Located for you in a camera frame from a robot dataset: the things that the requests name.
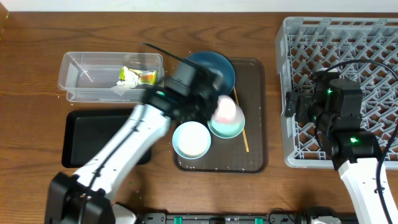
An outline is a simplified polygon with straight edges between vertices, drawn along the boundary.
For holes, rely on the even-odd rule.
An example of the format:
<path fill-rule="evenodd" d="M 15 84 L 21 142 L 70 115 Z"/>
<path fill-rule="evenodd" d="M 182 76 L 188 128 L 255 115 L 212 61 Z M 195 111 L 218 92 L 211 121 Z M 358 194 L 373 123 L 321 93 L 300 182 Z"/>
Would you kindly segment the mint green bowl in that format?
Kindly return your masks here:
<path fill-rule="evenodd" d="M 207 123 L 210 131 L 223 139 L 235 138 L 245 126 L 245 117 L 241 111 L 235 113 L 217 113 Z"/>

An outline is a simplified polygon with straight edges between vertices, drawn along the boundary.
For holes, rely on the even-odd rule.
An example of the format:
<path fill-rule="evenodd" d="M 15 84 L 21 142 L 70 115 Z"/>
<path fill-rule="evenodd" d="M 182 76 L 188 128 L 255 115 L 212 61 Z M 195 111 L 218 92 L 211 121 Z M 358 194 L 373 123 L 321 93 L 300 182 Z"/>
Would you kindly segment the yellow snack wrapper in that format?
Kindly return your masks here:
<path fill-rule="evenodd" d="M 138 85 L 146 84 L 153 85 L 158 76 L 158 71 L 137 70 L 133 68 L 122 67 L 119 73 L 120 80 L 137 80 Z"/>

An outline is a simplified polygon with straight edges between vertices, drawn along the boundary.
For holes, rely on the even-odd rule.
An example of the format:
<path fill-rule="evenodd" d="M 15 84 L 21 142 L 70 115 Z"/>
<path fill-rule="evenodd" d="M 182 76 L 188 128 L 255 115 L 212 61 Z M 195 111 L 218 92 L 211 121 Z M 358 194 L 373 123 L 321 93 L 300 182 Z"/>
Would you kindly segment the white tissue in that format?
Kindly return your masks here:
<path fill-rule="evenodd" d="M 137 80 L 120 80 L 116 83 L 116 86 L 112 87 L 111 90 L 118 95 L 123 95 L 125 92 L 138 86 L 139 81 Z"/>

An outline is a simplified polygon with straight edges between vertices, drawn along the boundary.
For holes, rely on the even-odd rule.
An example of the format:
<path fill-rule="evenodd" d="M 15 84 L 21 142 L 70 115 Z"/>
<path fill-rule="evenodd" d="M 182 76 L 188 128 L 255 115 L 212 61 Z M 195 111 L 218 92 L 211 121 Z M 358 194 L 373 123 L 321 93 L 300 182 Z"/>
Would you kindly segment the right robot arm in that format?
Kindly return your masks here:
<path fill-rule="evenodd" d="M 386 176 L 386 151 L 361 128 L 363 92 L 358 82 L 332 70 L 315 73 L 313 93 L 288 91 L 286 118 L 313 123 L 320 148 L 330 157 L 360 223 L 397 223 L 397 205 Z"/>

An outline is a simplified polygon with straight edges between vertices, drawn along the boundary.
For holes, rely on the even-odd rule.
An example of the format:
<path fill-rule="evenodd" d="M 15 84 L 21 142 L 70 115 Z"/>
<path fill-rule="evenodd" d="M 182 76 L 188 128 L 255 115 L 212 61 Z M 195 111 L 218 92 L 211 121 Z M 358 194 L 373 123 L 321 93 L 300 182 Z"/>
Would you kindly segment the pink and white cup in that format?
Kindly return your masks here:
<path fill-rule="evenodd" d="M 227 95 L 218 97 L 218 106 L 212 115 L 218 123 L 240 123 L 244 119 L 242 109 Z"/>

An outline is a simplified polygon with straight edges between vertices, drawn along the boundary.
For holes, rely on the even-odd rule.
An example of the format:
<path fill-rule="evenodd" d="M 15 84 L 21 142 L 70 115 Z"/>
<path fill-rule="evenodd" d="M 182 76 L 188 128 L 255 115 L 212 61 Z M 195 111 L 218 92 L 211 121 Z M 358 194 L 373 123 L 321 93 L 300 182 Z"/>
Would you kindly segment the light blue rice bowl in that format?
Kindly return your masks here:
<path fill-rule="evenodd" d="M 195 160 L 204 156 L 211 145 L 209 130 L 201 123 L 189 121 L 179 125 L 172 136 L 174 151 L 182 158 Z"/>

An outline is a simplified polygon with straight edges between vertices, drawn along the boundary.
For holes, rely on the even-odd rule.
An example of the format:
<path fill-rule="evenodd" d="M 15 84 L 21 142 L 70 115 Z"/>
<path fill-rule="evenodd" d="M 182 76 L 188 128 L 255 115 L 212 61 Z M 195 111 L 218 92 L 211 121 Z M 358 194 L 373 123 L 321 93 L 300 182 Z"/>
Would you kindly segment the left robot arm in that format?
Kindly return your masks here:
<path fill-rule="evenodd" d="M 225 73 L 183 58 L 171 77 L 147 88 L 121 129 L 73 175 L 59 172 L 45 209 L 51 223 L 135 223 L 136 215 L 114 198 L 146 151 L 174 120 L 209 120 Z"/>

